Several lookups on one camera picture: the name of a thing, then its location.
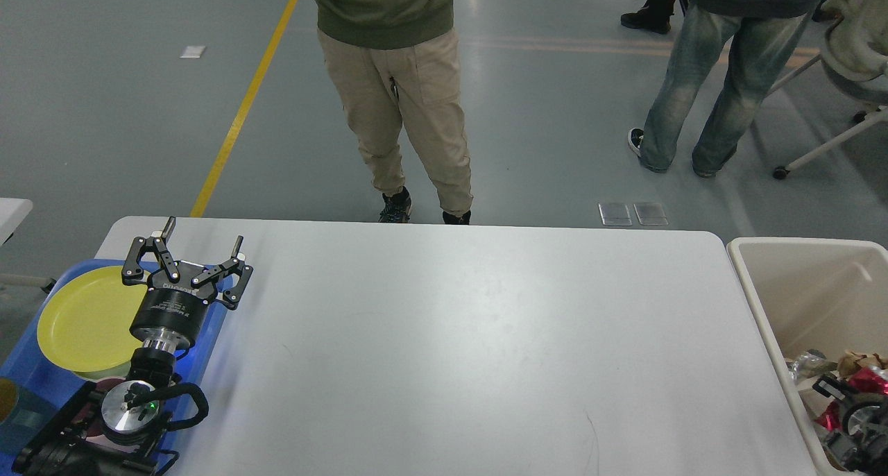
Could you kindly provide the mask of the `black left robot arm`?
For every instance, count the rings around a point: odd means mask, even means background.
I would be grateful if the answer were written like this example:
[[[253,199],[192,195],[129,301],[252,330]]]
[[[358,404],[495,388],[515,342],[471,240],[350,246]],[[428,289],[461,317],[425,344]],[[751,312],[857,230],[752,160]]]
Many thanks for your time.
[[[178,435],[209,416],[200,381],[254,268],[175,258],[176,226],[121,261],[83,263],[49,293],[3,367],[2,450],[22,475],[164,475]]]

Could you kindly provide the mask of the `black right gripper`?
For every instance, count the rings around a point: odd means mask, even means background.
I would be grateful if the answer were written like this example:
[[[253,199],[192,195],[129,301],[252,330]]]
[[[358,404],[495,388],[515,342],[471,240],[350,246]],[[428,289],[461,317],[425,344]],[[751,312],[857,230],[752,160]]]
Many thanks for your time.
[[[860,393],[846,380],[824,374],[812,390],[840,402],[841,431],[827,431],[822,447],[843,470],[887,473],[886,396]]]

